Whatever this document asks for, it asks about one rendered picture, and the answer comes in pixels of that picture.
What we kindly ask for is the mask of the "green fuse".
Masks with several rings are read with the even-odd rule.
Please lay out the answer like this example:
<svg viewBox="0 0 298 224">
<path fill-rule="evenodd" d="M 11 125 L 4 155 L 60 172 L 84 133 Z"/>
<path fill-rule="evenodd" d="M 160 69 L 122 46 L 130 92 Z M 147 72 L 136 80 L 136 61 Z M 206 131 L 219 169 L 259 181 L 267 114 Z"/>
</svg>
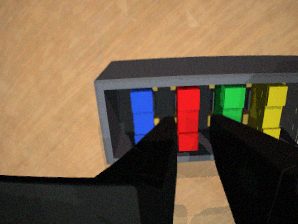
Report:
<svg viewBox="0 0 298 224">
<path fill-rule="evenodd" d="M 214 113 L 221 113 L 241 123 L 246 87 L 239 84 L 214 85 Z"/>
</svg>

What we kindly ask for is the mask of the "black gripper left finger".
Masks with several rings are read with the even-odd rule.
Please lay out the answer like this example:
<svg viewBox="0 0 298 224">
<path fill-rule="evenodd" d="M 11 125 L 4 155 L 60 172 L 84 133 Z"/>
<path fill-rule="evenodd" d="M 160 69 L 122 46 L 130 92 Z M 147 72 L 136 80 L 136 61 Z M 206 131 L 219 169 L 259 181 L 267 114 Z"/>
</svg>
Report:
<svg viewBox="0 0 298 224">
<path fill-rule="evenodd" d="M 173 224 L 176 117 L 88 177 L 0 175 L 0 224 Z"/>
</svg>

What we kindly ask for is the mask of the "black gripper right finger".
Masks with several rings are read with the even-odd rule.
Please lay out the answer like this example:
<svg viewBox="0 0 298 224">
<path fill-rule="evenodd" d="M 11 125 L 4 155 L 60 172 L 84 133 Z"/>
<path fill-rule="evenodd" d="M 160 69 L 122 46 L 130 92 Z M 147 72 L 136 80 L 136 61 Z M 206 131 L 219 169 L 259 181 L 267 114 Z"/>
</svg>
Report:
<svg viewBox="0 0 298 224">
<path fill-rule="evenodd" d="M 210 140 L 235 224 L 298 224 L 298 147 L 221 113 Z"/>
</svg>

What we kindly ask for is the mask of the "grey fuse block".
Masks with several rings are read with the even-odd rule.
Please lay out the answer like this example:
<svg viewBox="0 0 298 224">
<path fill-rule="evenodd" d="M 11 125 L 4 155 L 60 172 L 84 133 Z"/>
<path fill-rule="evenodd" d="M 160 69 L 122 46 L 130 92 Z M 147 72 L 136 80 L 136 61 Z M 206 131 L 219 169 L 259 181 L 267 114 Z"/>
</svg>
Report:
<svg viewBox="0 0 298 224">
<path fill-rule="evenodd" d="M 106 163 L 113 165 L 133 145 L 134 120 L 130 92 L 153 92 L 154 115 L 177 113 L 177 95 L 170 87 L 200 88 L 198 151 L 177 149 L 177 163 L 214 160 L 208 113 L 214 112 L 214 88 L 239 84 L 246 87 L 241 123 L 298 147 L 298 56 L 242 55 L 156 57 L 112 60 L 94 80 Z"/>
</svg>

